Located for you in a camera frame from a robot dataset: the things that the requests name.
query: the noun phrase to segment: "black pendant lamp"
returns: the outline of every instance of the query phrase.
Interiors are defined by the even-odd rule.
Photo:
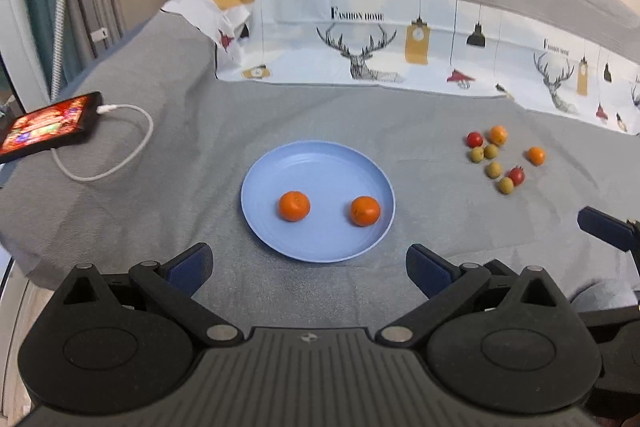
[[[482,34],[482,25],[480,23],[480,10],[482,6],[478,8],[478,23],[476,24],[476,28],[474,32],[466,38],[466,44],[468,46],[476,46],[478,48],[484,48],[486,45],[486,39]]]

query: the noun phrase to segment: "plate rim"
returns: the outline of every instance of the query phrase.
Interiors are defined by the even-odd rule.
[[[261,235],[258,232],[256,232],[254,226],[251,224],[251,221],[246,217],[246,212],[244,210],[244,187],[245,187],[246,180],[249,177],[249,175],[251,174],[251,172],[254,170],[255,166],[258,165],[258,163],[260,163],[260,161],[263,158],[265,158],[265,156],[268,156],[271,153],[274,153],[274,152],[276,152],[276,151],[278,151],[280,149],[284,149],[286,147],[299,145],[299,144],[312,144],[312,143],[321,143],[321,144],[337,146],[339,148],[350,150],[351,152],[354,152],[357,155],[362,156],[364,159],[366,159],[368,162],[370,162],[382,174],[383,178],[385,179],[386,184],[389,187],[389,190],[391,190],[391,200],[393,202],[392,209],[391,209],[391,217],[389,219],[389,224],[386,226],[386,229],[383,230],[382,234],[380,234],[380,237],[377,238],[377,240],[375,240],[371,245],[369,245],[364,250],[359,251],[358,253],[355,253],[353,255],[349,255],[347,257],[342,257],[340,259],[334,259],[332,261],[313,261],[313,260],[303,259],[302,257],[297,257],[295,255],[290,255],[288,253],[281,252],[280,250],[275,248],[269,241],[266,241],[263,237],[261,237]],[[391,225],[393,224],[394,219],[396,218],[396,193],[394,192],[394,187],[391,184],[391,181],[389,180],[389,178],[386,175],[385,171],[383,171],[383,169],[381,169],[380,166],[377,163],[375,163],[371,158],[369,158],[366,154],[363,154],[362,152],[358,151],[357,149],[354,149],[353,147],[349,147],[348,145],[344,145],[342,143],[331,142],[331,141],[327,141],[327,140],[296,140],[296,141],[293,141],[293,142],[285,143],[283,145],[278,145],[277,147],[274,147],[273,149],[268,150],[266,153],[264,153],[262,156],[260,156],[251,165],[251,167],[249,167],[249,170],[244,175],[244,179],[242,179],[242,185],[240,187],[240,207],[242,209],[242,215],[244,216],[244,220],[249,225],[249,228],[252,230],[252,232],[255,233],[256,237],[258,239],[260,239],[260,241],[262,241],[265,245],[267,245],[267,247],[271,248],[271,250],[276,251],[280,255],[284,255],[285,257],[289,257],[290,259],[296,259],[297,261],[303,261],[304,263],[331,264],[331,263],[341,263],[342,261],[348,261],[349,259],[353,259],[354,257],[359,257],[362,254],[367,253],[369,250],[371,250],[373,247],[375,247],[380,241],[382,241],[386,237],[386,234],[391,229]]]

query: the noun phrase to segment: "phone screen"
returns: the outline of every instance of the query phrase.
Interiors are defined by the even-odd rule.
[[[82,111],[89,101],[89,95],[78,96],[18,118],[4,139],[0,154],[76,131]]]

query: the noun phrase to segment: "triangular hole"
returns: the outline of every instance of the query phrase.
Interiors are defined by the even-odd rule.
[[[95,302],[98,296],[95,294],[94,287],[87,277],[79,277],[71,288],[71,291],[65,297],[65,304],[79,304],[82,302]]]
[[[556,307],[556,301],[546,289],[545,283],[540,279],[532,280],[522,295],[522,302],[535,304],[536,306]]]

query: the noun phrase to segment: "yellow-green small fruit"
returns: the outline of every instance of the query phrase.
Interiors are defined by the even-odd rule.
[[[480,163],[483,158],[484,158],[484,150],[482,150],[482,147],[474,147],[469,151],[469,159],[473,163]]]
[[[484,157],[493,160],[494,158],[498,157],[498,152],[498,146],[490,143],[484,148]]]
[[[505,176],[498,182],[498,190],[502,194],[511,194],[513,192],[513,181],[510,177]]]
[[[484,169],[486,175],[489,176],[492,180],[495,180],[500,174],[502,174],[502,166],[498,162],[491,162]]]

